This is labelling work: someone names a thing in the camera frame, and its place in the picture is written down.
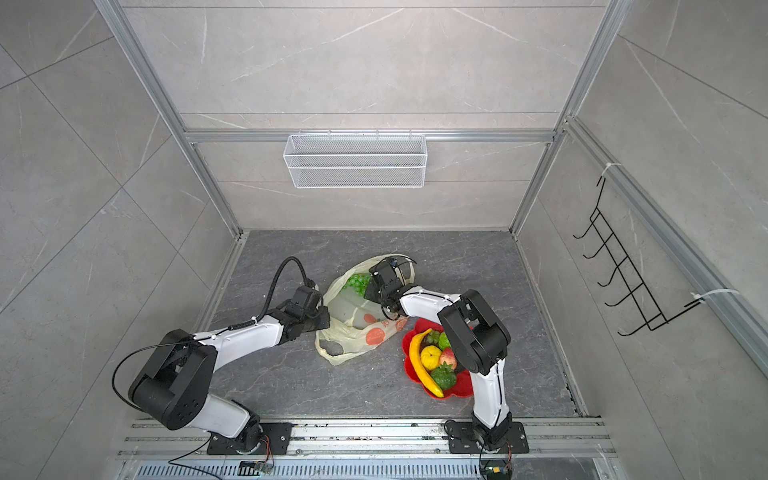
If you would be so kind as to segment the red flower-shaped plate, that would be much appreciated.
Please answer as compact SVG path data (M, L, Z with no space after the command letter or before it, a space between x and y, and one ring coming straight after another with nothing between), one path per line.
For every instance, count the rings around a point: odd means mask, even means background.
M447 335L437 323L419 318L401 342L403 369L432 398L469 398L469 372L460 369Z

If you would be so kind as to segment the aluminium mounting rail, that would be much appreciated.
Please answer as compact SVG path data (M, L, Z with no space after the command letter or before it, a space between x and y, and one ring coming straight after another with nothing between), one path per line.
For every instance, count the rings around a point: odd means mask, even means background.
M508 446L525 442L517 458L600 458L617 456L604 422L596 418L525 418L523 431L486 458L505 458ZM442 419L279 419L263 425L271 454L279 460L471 458L474 442L448 434ZM193 450L209 435L194 428L169 431L137 420L118 437L118 460L162 460Z

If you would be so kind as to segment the cream plastic shopping bag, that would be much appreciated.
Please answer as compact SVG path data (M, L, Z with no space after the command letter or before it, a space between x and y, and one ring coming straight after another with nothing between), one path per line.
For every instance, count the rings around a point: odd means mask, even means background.
M379 255L354 265L335 279L323 295L330 327L316 332L314 345L317 353L333 366L376 349L407 323L405 316L384 313L379 304L358 296L351 289L342 289L352 274L368 273L383 258Z

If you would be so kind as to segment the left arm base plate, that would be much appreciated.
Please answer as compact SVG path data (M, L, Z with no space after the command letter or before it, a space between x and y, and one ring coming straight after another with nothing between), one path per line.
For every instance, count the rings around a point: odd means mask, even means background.
M212 434L206 453L212 456L225 455L285 455L291 440L293 424L290 422L268 422L250 425L234 439Z

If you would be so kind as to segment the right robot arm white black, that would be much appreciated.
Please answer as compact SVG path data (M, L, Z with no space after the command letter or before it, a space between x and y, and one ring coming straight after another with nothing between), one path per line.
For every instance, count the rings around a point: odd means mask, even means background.
M407 285L395 257L378 261L369 273L367 299L387 312L423 318L443 327L458 365L470 375L476 441L488 451L500 448L512 426L503 379L511 336L502 321L475 290L445 294Z

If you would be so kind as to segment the yellow fake bell pepper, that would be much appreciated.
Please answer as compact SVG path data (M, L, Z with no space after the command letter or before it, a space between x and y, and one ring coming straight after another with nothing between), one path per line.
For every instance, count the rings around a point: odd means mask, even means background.
M432 372L439 367L439 357L442 351L434 345L424 347L420 352L420 361L424 369Z

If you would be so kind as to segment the green fake grapes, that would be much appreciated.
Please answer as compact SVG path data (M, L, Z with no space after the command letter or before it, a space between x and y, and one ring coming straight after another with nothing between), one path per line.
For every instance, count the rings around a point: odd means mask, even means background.
M351 289L358 296L365 297L370 281L369 273L354 273L346 280L342 289Z

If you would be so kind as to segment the yellow fake banana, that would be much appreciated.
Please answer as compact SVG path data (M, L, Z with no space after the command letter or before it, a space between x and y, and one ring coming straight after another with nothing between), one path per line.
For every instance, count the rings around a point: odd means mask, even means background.
M437 385L437 383L434 381L431 375L427 372L427 370L425 369L424 365L421 362L421 355L420 355L421 342L423 338L431 332L432 332L432 329L427 329L424 332L417 334L412 338L409 344L408 358L422 386L434 397L443 398L444 397L443 390Z

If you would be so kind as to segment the green fake custard apple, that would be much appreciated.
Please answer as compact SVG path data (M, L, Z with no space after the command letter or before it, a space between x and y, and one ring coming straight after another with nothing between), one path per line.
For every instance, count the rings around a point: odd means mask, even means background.
M440 348L441 351L445 351L446 349L450 349L451 348L450 341L449 341L448 336L447 336L447 334L445 332L441 332L439 334L437 346Z

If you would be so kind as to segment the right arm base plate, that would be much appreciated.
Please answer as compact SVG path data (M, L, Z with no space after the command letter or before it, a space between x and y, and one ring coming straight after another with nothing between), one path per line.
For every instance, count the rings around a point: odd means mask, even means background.
M478 422L447 420L443 430L448 437L451 454L507 453L527 454L530 452L527 434L521 422L506 419L499 426L488 429Z

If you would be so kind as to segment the red fake apple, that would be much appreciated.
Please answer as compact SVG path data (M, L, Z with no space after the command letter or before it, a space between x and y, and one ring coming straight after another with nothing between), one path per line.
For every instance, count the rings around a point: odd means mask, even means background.
M458 366L458 362L451 348L446 348L442 351L439 357L439 366L447 366L451 370L455 370Z

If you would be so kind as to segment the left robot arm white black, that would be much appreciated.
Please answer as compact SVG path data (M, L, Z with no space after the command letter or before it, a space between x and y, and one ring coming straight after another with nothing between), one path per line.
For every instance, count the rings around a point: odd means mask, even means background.
M235 438L257 427L258 416L210 393L214 373L252 353L330 326L328 308L314 288L301 286L261 319L219 333L169 332L128 389L128 400L169 430L194 427Z

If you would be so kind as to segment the green fake pepper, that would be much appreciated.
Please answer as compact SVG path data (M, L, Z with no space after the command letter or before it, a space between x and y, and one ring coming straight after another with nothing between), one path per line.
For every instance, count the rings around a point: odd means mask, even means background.
M443 392L452 389L457 383L456 373L448 364L443 364L434 369L431 372L431 378Z

